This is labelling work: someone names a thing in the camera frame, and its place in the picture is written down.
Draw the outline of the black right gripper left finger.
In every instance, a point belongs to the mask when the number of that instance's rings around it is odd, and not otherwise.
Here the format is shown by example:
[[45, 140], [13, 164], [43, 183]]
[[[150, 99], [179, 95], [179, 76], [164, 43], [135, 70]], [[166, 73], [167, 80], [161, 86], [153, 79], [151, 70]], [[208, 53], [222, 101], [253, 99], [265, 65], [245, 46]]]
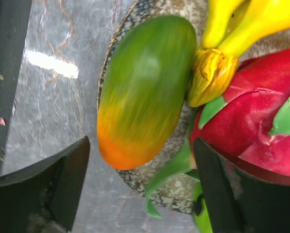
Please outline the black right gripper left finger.
[[23, 169], [0, 176], [0, 233], [69, 233], [90, 154], [87, 136]]

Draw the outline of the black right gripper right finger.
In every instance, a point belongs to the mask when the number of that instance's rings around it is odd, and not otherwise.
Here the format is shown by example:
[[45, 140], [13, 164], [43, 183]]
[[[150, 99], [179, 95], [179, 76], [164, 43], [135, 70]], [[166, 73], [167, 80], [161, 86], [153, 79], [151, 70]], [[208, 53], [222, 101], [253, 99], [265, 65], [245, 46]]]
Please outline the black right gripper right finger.
[[214, 233], [290, 233], [290, 177], [216, 151], [193, 152]]

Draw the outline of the green fake round fruit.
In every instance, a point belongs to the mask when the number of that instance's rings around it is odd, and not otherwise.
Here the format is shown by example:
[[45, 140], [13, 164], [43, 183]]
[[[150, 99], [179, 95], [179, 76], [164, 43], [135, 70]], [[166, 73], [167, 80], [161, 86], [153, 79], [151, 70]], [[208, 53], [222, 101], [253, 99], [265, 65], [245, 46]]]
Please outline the green fake round fruit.
[[192, 216], [200, 233], [213, 233], [201, 183], [197, 183], [193, 191]]

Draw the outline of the red fake dragon fruit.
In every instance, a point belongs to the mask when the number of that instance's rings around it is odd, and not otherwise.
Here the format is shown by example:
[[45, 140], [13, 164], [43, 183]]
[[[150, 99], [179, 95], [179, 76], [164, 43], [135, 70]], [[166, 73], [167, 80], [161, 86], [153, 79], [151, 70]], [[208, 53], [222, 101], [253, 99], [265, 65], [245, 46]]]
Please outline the red fake dragon fruit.
[[194, 170], [196, 138], [290, 176], [290, 48], [243, 61], [227, 90], [195, 112], [180, 151], [145, 189], [148, 215], [160, 217], [150, 199], [156, 189], [169, 178]]

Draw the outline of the orange green fake mango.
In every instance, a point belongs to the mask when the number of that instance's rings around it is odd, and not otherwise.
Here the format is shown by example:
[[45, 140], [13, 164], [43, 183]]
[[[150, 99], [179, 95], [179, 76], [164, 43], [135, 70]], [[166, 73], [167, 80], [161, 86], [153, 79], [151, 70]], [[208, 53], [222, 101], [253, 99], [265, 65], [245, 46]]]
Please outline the orange green fake mango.
[[196, 50], [192, 24], [159, 16], [134, 26], [107, 66], [97, 115], [102, 158], [117, 170], [152, 160], [174, 132]]

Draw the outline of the yellow fake banana bunch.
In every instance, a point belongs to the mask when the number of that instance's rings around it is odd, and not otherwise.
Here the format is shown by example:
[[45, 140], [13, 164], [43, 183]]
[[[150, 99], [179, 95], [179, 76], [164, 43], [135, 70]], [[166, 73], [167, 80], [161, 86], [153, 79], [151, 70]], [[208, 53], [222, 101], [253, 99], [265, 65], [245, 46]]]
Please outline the yellow fake banana bunch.
[[290, 28], [290, 0], [210, 0], [186, 102], [198, 107], [230, 84], [239, 57], [256, 41]]

